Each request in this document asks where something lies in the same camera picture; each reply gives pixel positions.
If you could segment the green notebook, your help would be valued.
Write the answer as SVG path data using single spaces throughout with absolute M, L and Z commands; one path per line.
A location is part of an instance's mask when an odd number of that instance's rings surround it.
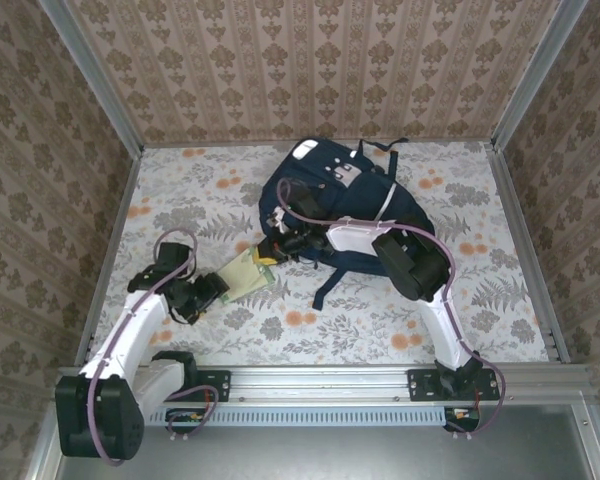
M 244 250 L 228 262 L 218 275 L 228 286 L 228 290 L 220 296 L 223 304 L 239 300 L 275 282 L 269 267 L 259 262 L 255 247 Z

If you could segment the navy blue backpack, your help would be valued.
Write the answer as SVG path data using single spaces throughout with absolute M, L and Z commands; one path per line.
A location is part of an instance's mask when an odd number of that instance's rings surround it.
M 375 164 L 361 147 L 352 149 L 317 137 L 299 141 L 262 188 L 258 210 L 265 238 L 282 224 L 296 227 L 302 222 L 335 222 L 344 217 L 394 221 L 435 235 L 424 209 L 396 179 L 397 153 L 391 146 L 381 149 L 390 153 L 387 167 Z M 298 187 L 313 192 L 326 212 L 324 220 L 306 218 L 291 209 L 290 196 Z

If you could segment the grey metal sheet panel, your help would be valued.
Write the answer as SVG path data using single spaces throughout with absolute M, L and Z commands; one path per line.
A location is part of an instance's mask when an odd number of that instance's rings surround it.
M 206 427 L 146 431 L 114 468 L 62 461 L 58 480 L 593 480 L 566 407 L 507 407 L 467 439 L 440 427 Z

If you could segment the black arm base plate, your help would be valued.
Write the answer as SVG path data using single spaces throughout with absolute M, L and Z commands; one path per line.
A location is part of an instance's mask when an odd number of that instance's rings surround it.
M 180 394 L 186 390 L 190 390 L 193 387 L 199 387 L 203 385 L 214 387 L 219 396 L 219 402 L 227 402 L 229 400 L 230 388 L 231 388 L 231 371 L 230 370 L 202 370 L 196 371 L 193 374 L 185 374 L 184 382 L 182 386 L 171 392 L 171 395 Z M 167 397 L 165 402 L 213 402 L 216 400 L 216 396 L 212 391 L 199 390 L 197 392 L 182 395 L 177 398 L 170 399 Z
M 407 377 L 410 399 L 414 402 L 500 399 L 499 384 L 491 369 L 482 369 L 468 379 L 442 376 L 437 369 L 411 369 Z

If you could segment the aluminium corner post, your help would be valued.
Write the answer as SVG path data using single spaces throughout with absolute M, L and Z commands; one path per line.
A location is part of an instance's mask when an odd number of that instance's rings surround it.
M 496 152 L 503 151 L 511 140 L 587 3 L 588 0 L 560 1 L 491 136 Z
M 142 155 L 144 142 L 126 112 L 122 97 L 108 78 L 103 62 L 97 57 L 95 49 L 79 26 L 69 4 L 66 0 L 39 0 L 39 2 L 127 152 L 133 160 L 138 160 Z

